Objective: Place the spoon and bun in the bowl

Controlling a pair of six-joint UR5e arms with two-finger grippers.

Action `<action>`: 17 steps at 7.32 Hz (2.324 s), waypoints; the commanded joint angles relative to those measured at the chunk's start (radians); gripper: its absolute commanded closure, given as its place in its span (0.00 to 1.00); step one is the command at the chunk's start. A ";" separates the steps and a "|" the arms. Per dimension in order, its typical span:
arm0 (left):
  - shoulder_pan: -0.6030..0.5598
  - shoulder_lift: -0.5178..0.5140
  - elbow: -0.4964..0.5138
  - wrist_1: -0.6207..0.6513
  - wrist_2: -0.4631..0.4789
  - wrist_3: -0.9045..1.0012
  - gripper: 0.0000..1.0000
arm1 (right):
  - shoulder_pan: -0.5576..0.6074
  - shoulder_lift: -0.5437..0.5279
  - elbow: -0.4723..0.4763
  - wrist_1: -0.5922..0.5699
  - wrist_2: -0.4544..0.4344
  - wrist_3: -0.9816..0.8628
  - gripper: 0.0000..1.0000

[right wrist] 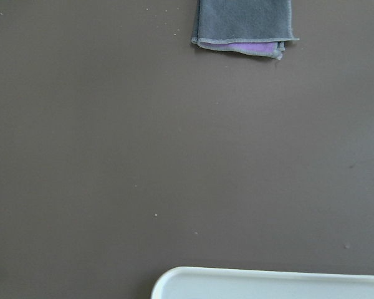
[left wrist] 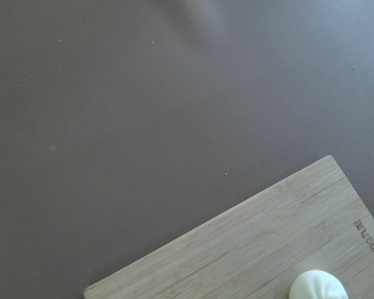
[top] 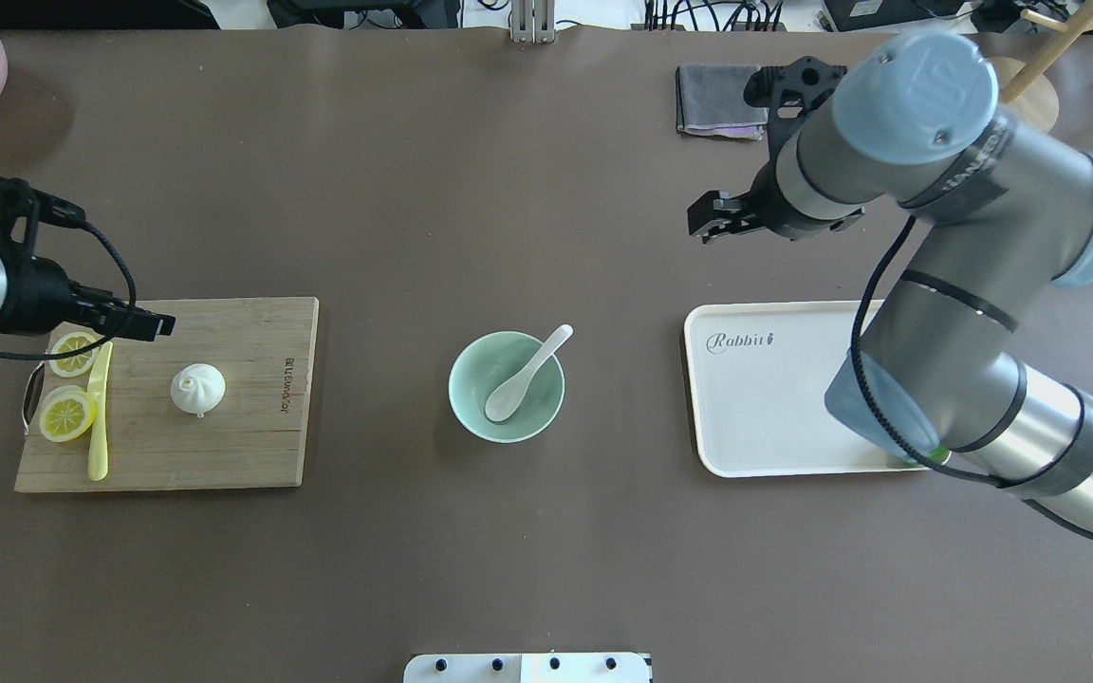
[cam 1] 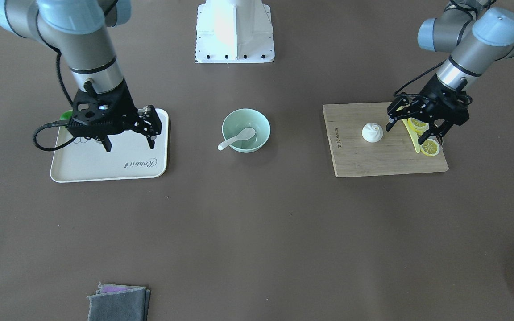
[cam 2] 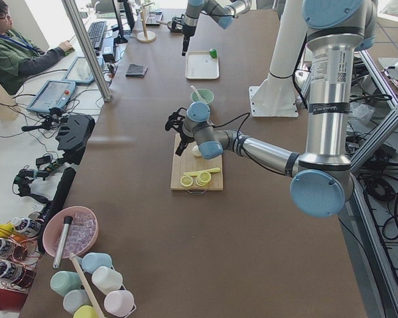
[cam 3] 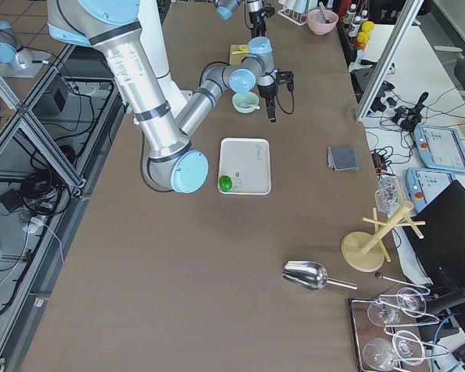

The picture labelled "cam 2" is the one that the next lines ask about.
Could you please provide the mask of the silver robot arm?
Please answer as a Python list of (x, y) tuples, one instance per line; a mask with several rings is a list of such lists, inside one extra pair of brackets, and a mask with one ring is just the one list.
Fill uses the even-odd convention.
[(186, 56), (190, 38), (195, 35), (196, 27), (201, 13), (211, 17), (221, 28), (227, 29), (232, 21), (239, 15), (247, 13), (251, 8), (251, 1), (230, 1), (222, 6), (215, 0), (188, 0), (185, 13), (181, 16), (182, 56)]
[(176, 154), (181, 155), (191, 142), (207, 160), (231, 150), (291, 177), (291, 197), (301, 211), (315, 217), (337, 214), (354, 189), (344, 154), (354, 54), (373, 45), (376, 15), (376, 1), (302, 2), (297, 21), (304, 34), (298, 45), (312, 52), (304, 153), (239, 131), (220, 131), (210, 120), (209, 106), (193, 102), (185, 115), (174, 112), (165, 125), (180, 135)]

